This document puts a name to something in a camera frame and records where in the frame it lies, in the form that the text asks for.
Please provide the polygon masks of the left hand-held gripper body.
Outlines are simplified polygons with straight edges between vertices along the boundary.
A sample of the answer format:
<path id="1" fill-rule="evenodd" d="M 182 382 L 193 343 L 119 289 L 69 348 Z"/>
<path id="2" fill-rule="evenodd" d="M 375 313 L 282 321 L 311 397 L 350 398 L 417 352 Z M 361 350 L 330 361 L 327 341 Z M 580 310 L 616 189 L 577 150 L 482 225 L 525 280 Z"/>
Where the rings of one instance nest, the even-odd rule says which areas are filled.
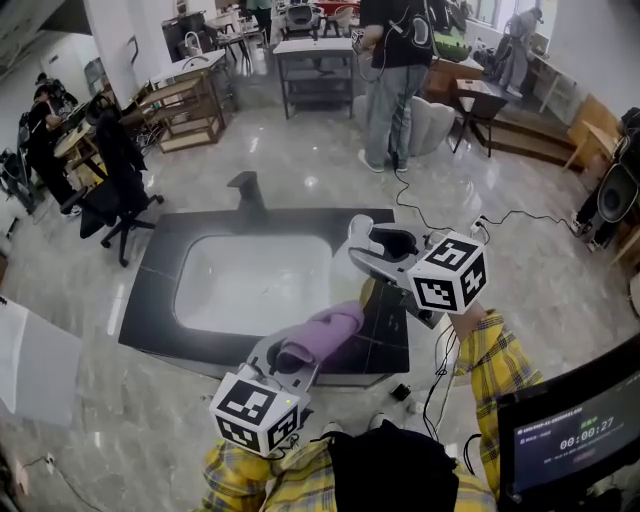
<path id="1" fill-rule="evenodd" d="M 301 391 L 303 366 L 292 374 L 258 374 L 246 362 L 228 372 L 209 406 L 219 436 L 259 456 L 283 447 L 311 414 L 310 395 Z"/>

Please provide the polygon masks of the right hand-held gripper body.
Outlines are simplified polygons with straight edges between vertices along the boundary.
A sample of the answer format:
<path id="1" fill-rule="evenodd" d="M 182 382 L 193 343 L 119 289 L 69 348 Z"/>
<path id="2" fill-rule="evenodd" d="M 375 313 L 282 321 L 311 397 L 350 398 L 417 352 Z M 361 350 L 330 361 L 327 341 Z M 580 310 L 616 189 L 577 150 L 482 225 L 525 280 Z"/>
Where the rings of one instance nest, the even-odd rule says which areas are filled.
<path id="1" fill-rule="evenodd" d="M 485 244 L 455 231 L 433 234 L 396 266 L 408 312 L 429 327 L 469 310 L 488 284 Z"/>

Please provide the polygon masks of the white soap pump bottle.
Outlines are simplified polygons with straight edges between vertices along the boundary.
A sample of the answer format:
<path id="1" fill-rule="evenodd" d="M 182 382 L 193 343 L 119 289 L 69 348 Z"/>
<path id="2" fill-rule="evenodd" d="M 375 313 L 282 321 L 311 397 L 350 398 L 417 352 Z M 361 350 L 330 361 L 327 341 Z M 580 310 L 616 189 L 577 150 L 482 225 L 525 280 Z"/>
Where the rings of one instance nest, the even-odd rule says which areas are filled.
<path id="1" fill-rule="evenodd" d="M 358 214 L 351 220 L 347 240 L 340 246 L 331 262 L 329 285 L 332 304 L 357 301 L 362 309 L 367 305 L 374 290 L 375 280 L 351 261 L 349 247 L 352 234 L 364 235 L 365 241 L 369 242 L 373 225 L 373 219 L 363 214 Z"/>

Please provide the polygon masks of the purple grey cloth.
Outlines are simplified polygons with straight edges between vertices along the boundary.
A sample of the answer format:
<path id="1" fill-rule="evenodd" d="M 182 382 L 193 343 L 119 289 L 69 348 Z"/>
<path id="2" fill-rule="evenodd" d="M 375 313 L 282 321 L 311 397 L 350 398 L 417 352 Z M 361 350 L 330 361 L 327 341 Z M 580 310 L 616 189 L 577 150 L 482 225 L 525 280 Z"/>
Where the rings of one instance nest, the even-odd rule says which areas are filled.
<path id="1" fill-rule="evenodd" d="M 346 301 L 325 309 L 296 326 L 284 339 L 276 356 L 279 372 L 292 374 L 303 365 L 320 365 L 364 323 L 364 313 L 357 301 Z"/>

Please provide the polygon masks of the person's right forearm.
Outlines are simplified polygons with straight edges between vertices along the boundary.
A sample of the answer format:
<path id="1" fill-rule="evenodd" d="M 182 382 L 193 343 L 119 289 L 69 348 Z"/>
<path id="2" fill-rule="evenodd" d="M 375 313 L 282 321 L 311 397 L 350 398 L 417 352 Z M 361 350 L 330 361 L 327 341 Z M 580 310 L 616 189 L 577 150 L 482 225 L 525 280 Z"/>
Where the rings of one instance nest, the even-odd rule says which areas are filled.
<path id="1" fill-rule="evenodd" d="M 455 374 L 471 376 L 479 453 L 487 480 L 483 485 L 458 468 L 461 487 L 456 508 L 464 512 L 490 512 L 500 496 L 498 401 L 540 383 L 542 374 L 499 312 L 475 303 L 467 312 L 452 315 L 451 322 L 460 341 Z"/>

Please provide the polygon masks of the person's left forearm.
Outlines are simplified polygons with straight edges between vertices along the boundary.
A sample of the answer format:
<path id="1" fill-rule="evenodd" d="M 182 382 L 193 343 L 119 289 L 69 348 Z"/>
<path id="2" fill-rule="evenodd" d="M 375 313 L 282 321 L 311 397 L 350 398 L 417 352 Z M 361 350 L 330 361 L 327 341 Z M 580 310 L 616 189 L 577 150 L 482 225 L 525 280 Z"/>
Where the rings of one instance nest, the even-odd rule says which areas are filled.
<path id="1" fill-rule="evenodd" d="M 192 512 L 259 512 L 267 483 L 280 471 L 280 462 L 262 458 L 227 441 L 218 441 L 206 456 L 207 490 Z"/>

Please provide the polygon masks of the white sink basin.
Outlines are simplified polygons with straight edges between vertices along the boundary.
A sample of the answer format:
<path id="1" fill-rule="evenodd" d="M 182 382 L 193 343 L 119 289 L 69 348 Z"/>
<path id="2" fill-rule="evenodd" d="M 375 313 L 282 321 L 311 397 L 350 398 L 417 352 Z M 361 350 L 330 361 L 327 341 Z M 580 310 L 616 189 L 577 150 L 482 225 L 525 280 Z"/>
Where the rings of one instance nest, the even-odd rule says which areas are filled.
<path id="1" fill-rule="evenodd" d="M 329 307 L 332 259 L 316 236 L 204 237 L 187 253 L 175 316 L 187 328 L 270 335 Z"/>

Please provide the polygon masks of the dark sink vanity cabinet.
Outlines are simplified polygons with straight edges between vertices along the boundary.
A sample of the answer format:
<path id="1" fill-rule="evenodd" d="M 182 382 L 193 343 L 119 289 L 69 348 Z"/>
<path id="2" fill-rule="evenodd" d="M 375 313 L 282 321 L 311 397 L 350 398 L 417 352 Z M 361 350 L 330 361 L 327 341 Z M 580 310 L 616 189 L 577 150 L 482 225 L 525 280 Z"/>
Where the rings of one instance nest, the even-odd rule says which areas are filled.
<path id="1" fill-rule="evenodd" d="M 245 362 L 264 337 L 187 328 L 174 313 L 187 253 L 208 236 L 310 235 L 333 256 L 347 239 L 352 208 L 191 212 L 162 216 L 152 234 L 126 307 L 119 341 L 187 370 L 219 378 Z"/>

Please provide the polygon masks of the person's torso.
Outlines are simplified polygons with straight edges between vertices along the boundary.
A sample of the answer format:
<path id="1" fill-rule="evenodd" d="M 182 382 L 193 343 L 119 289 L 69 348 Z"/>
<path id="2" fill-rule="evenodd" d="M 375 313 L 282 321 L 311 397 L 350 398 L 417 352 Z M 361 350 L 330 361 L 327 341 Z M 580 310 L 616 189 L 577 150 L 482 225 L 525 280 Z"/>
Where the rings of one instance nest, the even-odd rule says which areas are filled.
<path id="1" fill-rule="evenodd" d="M 456 508 L 458 468 L 471 475 L 435 440 L 388 420 L 358 436 L 321 436 L 286 456 L 261 512 L 464 512 Z"/>

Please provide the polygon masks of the black faucet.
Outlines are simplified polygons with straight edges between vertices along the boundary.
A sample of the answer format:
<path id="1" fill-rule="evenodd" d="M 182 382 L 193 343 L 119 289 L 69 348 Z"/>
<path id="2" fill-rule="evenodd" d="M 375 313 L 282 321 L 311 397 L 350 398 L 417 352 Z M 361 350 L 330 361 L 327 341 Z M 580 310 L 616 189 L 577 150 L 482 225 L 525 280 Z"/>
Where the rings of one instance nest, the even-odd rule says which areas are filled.
<path id="1" fill-rule="evenodd" d="M 227 187 L 236 189 L 240 199 L 238 209 L 241 211 L 265 211 L 265 203 L 255 171 L 243 171 L 232 178 Z"/>

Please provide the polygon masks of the black wooden chair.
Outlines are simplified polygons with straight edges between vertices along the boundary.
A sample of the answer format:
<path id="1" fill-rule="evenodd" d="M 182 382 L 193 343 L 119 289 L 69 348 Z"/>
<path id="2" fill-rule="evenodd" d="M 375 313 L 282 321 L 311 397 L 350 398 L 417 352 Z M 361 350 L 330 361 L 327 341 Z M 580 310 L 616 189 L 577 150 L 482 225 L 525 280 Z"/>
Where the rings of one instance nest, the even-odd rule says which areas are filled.
<path id="1" fill-rule="evenodd" d="M 456 79 L 455 94 L 461 106 L 461 130 L 453 148 L 456 152 L 462 142 L 465 130 L 471 125 L 482 125 L 487 130 L 487 155 L 492 155 L 492 130 L 495 117 L 507 104 L 507 100 L 492 92 L 482 80 Z"/>

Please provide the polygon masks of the wooden platform step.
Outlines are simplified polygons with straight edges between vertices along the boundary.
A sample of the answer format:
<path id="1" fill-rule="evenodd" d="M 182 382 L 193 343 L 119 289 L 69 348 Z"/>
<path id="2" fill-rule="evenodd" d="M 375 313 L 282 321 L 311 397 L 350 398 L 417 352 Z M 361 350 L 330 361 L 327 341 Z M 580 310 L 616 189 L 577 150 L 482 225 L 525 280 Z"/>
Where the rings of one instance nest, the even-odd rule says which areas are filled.
<path id="1" fill-rule="evenodd" d="M 507 104 L 492 121 L 491 128 L 472 123 L 470 130 L 487 150 L 503 151 L 563 167 L 576 145 L 568 128 L 553 114 L 540 114 L 537 108 L 522 109 Z"/>

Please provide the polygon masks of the black grey backpack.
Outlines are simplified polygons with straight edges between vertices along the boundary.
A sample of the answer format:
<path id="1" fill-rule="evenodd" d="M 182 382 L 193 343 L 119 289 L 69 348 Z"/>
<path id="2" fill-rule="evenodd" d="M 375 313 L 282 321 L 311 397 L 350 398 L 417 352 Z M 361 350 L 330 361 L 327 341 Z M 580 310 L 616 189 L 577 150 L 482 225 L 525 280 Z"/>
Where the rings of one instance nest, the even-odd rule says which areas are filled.
<path id="1" fill-rule="evenodd" d="M 640 181 L 622 163 L 614 164 L 601 181 L 597 208 L 607 223 L 624 218 L 640 194 Z"/>

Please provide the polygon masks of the black monitor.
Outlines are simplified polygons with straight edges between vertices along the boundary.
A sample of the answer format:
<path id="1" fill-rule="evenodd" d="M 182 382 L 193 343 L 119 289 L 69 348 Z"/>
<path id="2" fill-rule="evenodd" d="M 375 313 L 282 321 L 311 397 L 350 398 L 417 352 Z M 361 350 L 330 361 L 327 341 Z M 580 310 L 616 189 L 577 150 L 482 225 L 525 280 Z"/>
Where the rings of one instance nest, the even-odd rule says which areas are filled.
<path id="1" fill-rule="evenodd" d="M 640 459 L 640 333 L 497 404 L 500 512 L 569 508 Z"/>

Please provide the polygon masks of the grey shelf table white top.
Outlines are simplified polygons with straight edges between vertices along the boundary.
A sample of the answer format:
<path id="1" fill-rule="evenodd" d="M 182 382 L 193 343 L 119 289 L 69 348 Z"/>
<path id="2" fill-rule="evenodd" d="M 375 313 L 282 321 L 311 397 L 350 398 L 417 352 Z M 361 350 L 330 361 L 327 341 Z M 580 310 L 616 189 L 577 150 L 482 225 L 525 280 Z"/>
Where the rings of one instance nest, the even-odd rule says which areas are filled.
<path id="1" fill-rule="evenodd" d="M 294 39 L 273 50 L 285 118 L 300 104 L 347 106 L 353 117 L 354 52 L 347 38 Z"/>

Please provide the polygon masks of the black green backpack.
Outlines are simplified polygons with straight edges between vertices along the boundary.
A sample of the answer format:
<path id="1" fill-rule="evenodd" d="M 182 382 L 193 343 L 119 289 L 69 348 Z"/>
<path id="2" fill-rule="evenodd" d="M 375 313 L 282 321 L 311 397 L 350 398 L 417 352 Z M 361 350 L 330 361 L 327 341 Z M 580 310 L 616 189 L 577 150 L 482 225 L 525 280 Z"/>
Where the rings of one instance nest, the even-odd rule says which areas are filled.
<path id="1" fill-rule="evenodd" d="M 428 0 L 428 5 L 437 56 L 454 63 L 466 60 L 471 53 L 466 42 L 466 0 Z"/>

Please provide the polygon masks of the black office chair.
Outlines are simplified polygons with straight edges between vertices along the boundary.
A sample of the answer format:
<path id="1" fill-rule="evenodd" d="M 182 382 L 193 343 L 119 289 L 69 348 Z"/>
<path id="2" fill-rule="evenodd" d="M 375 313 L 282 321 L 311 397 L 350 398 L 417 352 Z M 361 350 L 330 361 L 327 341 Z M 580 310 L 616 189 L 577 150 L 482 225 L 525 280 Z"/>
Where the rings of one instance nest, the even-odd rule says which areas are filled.
<path id="1" fill-rule="evenodd" d="M 108 249 L 111 240 L 118 236 L 118 261 L 122 267 L 127 267 L 125 249 L 129 233 L 137 228 L 154 229 L 155 225 L 142 221 L 140 215 L 153 203 L 163 204 L 165 198 L 145 191 L 142 173 L 147 167 L 144 157 L 128 137 L 120 123 L 120 114 L 107 96 L 98 93 L 91 99 L 85 109 L 85 119 L 94 128 L 106 176 L 92 189 L 82 187 L 73 192 L 60 206 L 60 212 L 69 214 L 74 207 L 80 208 L 80 237 L 83 239 L 108 227 L 110 231 L 101 240 L 101 245 Z"/>

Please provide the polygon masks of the wooden shelf rack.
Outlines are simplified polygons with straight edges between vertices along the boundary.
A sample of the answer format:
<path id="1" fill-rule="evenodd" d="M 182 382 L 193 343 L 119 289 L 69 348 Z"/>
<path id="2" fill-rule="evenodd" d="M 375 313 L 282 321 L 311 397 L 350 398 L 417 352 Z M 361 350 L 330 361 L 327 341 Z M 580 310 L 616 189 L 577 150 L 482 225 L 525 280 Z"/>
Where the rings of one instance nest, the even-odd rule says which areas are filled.
<path id="1" fill-rule="evenodd" d="M 148 92 L 123 118 L 141 122 L 164 154 L 216 144 L 225 128 L 211 71 L 196 71 Z"/>

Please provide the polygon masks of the white counter chrome faucet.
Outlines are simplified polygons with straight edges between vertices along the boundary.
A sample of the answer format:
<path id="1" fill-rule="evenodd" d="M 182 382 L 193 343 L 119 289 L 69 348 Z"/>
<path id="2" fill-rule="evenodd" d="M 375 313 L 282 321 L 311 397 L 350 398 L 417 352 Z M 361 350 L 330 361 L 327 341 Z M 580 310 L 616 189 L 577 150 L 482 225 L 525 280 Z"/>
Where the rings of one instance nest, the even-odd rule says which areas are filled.
<path id="1" fill-rule="evenodd" d="M 199 54 L 182 59 L 165 66 L 162 71 L 149 79 L 150 85 L 156 89 L 163 83 L 169 83 L 177 77 L 186 76 L 195 72 L 212 70 L 217 64 L 223 62 L 226 52 L 223 49 Z"/>

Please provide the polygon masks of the round wooden table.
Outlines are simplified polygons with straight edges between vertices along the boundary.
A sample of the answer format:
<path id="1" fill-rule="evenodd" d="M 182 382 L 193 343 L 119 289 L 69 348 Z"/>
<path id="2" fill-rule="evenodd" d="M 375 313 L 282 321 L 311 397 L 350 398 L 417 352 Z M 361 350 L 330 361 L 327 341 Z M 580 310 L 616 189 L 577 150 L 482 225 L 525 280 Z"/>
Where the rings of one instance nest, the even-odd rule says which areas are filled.
<path id="1" fill-rule="evenodd" d="M 54 155 L 64 164 L 74 187 L 94 186 L 106 177 L 95 139 L 94 127 L 83 121 L 56 144 Z"/>

